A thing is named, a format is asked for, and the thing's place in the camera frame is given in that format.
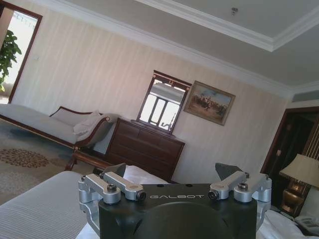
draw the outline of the telephone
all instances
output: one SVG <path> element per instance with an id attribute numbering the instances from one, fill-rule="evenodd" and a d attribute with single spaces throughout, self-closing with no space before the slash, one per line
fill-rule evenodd
<path id="1" fill-rule="evenodd" d="M 315 217 L 299 216 L 295 218 L 295 222 L 313 235 L 319 236 L 319 224 Z"/>

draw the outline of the picture frame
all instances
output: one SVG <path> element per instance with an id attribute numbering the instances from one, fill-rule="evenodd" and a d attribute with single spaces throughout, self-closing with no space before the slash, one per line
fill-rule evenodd
<path id="1" fill-rule="evenodd" d="M 235 95 L 195 81 L 184 111 L 214 123 L 225 125 Z"/>

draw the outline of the open door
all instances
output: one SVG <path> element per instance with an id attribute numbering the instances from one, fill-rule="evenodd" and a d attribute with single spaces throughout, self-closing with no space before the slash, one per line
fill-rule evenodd
<path id="1" fill-rule="evenodd" d="M 13 37 L 15 38 L 13 42 L 20 50 L 14 54 L 16 62 L 11 60 L 11 67 L 5 67 L 8 74 L 4 75 L 2 83 L 4 91 L 0 89 L 0 104 L 10 103 L 13 99 L 41 19 L 41 15 L 0 0 L 0 64 L 4 66 L 2 60 L 6 52 L 5 48 L 12 44 Z"/>
<path id="2" fill-rule="evenodd" d="M 318 121 L 319 107 L 285 111 L 261 170 L 262 173 L 268 174 L 273 181 L 272 205 L 280 208 L 283 191 L 291 183 L 290 179 L 279 174 L 280 170 L 288 166 L 298 153 L 305 155 Z M 307 193 L 307 188 L 304 188 L 302 196 L 307 196 Z"/>

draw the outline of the table lamp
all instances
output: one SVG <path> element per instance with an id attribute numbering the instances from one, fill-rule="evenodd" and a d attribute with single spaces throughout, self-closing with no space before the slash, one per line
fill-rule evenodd
<path id="1" fill-rule="evenodd" d="M 291 188 L 284 190 L 281 204 L 283 211 L 293 215 L 295 209 L 305 200 L 300 192 L 300 188 L 303 188 L 302 184 L 306 183 L 319 188 L 319 161 L 297 154 L 295 159 L 280 171 L 280 174 L 295 180 Z"/>

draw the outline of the wooden mirror frame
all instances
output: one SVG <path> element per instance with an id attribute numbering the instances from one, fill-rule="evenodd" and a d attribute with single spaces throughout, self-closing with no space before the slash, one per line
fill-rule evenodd
<path id="1" fill-rule="evenodd" d="M 142 111 L 143 111 L 145 102 L 146 102 L 146 100 L 147 100 L 147 98 L 148 98 L 148 96 L 149 96 L 149 94 L 150 94 L 150 92 L 151 92 L 151 89 L 152 89 L 152 86 L 153 86 L 153 84 L 154 84 L 154 80 L 155 80 L 155 79 L 161 80 L 161 81 L 164 82 L 164 83 L 170 84 L 172 87 L 176 86 L 176 87 L 179 87 L 179 88 L 185 90 L 184 96 L 183 96 L 183 98 L 182 98 L 182 100 L 181 100 L 181 102 L 180 102 L 179 109 L 178 109 L 177 114 L 176 114 L 176 117 L 175 117 L 175 121 L 173 122 L 173 124 L 172 124 L 170 130 L 163 129 L 163 128 L 157 126 L 157 125 L 153 125 L 153 124 L 151 124 L 151 123 L 148 123 L 148 122 L 145 122 L 145 121 L 140 120 L 140 117 L 141 117 L 141 114 L 142 114 Z M 173 133 L 173 130 L 174 130 L 174 127 L 175 127 L 175 124 L 176 124 L 176 122 L 177 122 L 179 113 L 180 113 L 180 111 L 181 111 L 181 108 L 182 108 L 182 106 L 183 106 L 183 104 L 184 104 L 184 102 L 185 102 L 187 93 L 188 93 L 188 91 L 190 90 L 190 87 L 191 87 L 191 84 L 188 83 L 188 82 L 182 81 L 182 80 L 180 80 L 180 79 L 178 79 L 178 78 L 175 78 L 175 77 L 173 77 L 173 76 L 169 76 L 169 75 L 167 75 L 167 74 L 164 74 L 164 73 L 162 73 L 162 72 L 159 72 L 159 71 L 154 70 L 154 73 L 153 73 L 153 77 L 152 77 L 150 86 L 149 86 L 149 88 L 148 88 L 148 91 L 146 92 L 146 95 L 145 95 L 145 97 L 144 97 L 144 100 L 143 100 L 143 103 L 142 103 L 142 106 L 141 106 L 141 109 L 140 109 L 140 111 L 139 111 L 139 114 L 138 114 L 138 117 L 137 117 L 136 121 L 137 121 L 137 122 L 140 122 L 140 123 L 142 123 L 142 124 L 144 124 L 144 125 L 150 126 L 150 127 L 152 127 L 152 128 L 158 129 L 158 130 L 160 130 L 160 131 L 166 132 L 166 133 L 168 133 L 168 134 L 172 134 L 172 133 Z"/>

